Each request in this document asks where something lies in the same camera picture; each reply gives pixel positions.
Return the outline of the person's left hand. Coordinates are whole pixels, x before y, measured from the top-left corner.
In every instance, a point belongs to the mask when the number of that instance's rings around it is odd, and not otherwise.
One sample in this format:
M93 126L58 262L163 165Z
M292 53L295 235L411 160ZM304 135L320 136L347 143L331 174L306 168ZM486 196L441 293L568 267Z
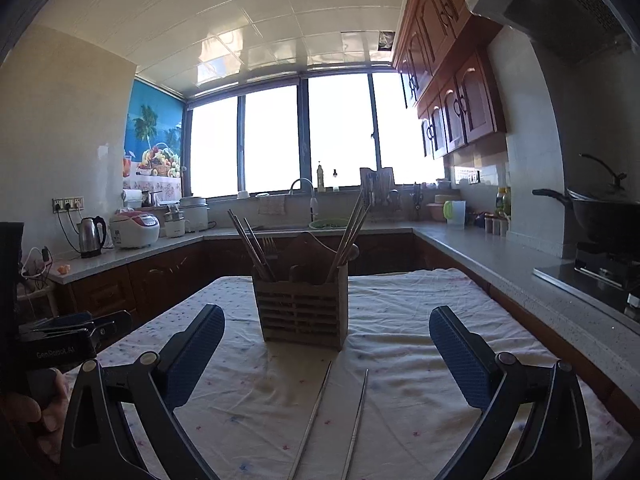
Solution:
M11 392L1 395L1 419L8 424L8 438L21 458L43 458L60 462L64 422L68 408L66 377L57 369L47 370L52 378L52 400L40 408L35 399Z

